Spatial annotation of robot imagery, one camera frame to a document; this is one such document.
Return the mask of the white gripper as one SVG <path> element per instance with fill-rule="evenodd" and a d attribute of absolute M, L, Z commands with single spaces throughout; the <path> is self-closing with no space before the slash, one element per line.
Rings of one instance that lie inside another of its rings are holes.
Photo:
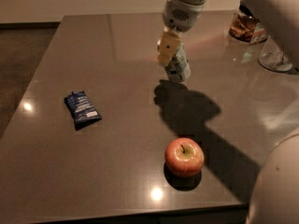
<path fill-rule="evenodd" d="M 171 30 L 185 33 L 193 28 L 203 7 L 203 5 L 192 5 L 181 0 L 165 0 L 163 11 L 164 26 Z M 181 39 L 177 34 L 163 32 L 157 43 L 157 62 L 160 66 L 168 66 L 180 42 Z"/>

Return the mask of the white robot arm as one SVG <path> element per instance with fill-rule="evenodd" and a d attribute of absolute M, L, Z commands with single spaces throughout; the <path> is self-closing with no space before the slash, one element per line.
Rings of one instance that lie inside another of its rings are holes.
<path fill-rule="evenodd" d="M 299 0 L 242 0 L 266 31 L 299 64 Z M 193 28 L 206 0 L 165 0 L 166 33 L 158 49 L 158 64 L 169 64 L 179 34 Z M 246 224 L 299 224 L 299 129 L 274 146 L 258 174 Z"/>

